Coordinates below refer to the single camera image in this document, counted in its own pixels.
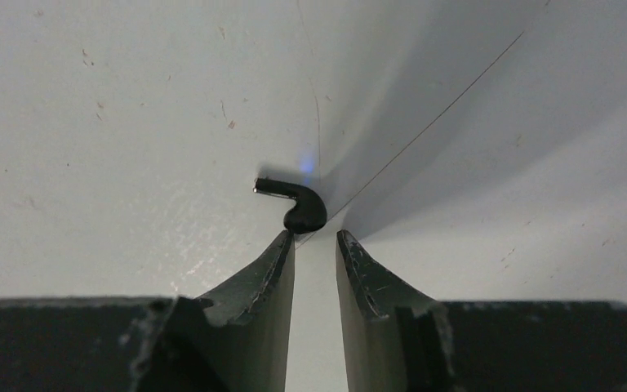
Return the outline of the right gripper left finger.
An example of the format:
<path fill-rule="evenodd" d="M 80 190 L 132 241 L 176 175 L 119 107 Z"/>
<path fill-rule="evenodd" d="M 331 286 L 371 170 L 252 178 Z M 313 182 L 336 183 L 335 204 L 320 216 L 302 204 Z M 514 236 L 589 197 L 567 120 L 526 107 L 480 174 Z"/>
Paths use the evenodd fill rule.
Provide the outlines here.
<path fill-rule="evenodd" d="M 0 391 L 282 391 L 294 236 L 196 297 L 0 299 Z"/>

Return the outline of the black earbud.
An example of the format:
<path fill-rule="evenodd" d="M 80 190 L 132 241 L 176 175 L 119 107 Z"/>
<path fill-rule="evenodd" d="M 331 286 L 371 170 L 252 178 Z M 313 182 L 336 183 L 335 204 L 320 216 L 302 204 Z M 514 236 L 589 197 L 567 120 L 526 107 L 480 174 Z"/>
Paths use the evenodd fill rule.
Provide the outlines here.
<path fill-rule="evenodd" d="M 269 178 L 257 178 L 253 191 L 294 201 L 295 205 L 283 217 L 284 228 L 293 234 L 313 233 L 327 223 L 326 205 L 309 187 Z"/>

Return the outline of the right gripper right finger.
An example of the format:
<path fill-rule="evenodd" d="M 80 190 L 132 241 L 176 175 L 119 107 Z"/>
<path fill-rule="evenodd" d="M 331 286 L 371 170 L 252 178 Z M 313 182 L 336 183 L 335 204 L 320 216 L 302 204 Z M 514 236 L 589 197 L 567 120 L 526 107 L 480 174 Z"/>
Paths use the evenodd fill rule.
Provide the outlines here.
<path fill-rule="evenodd" d="M 336 235 L 352 391 L 627 391 L 627 304 L 437 301 Z"/>

